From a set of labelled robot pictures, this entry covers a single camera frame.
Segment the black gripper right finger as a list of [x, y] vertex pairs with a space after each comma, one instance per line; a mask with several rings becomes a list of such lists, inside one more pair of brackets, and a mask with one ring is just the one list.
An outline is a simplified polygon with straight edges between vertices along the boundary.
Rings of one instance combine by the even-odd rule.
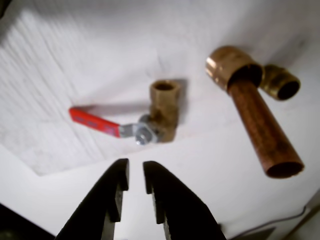
[[207, 205], [173, 173], [155, 161], [143, 163], [146, 193], [167, 240], [225, 240]]

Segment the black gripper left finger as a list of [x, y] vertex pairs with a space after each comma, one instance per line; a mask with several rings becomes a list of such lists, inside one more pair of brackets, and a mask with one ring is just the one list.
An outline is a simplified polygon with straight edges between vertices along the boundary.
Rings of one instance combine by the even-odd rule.
[[123, 192], [129, 189], [129, 160], [116, 160], [85, 196], [57, 240], [112, 240], [121, 221]]

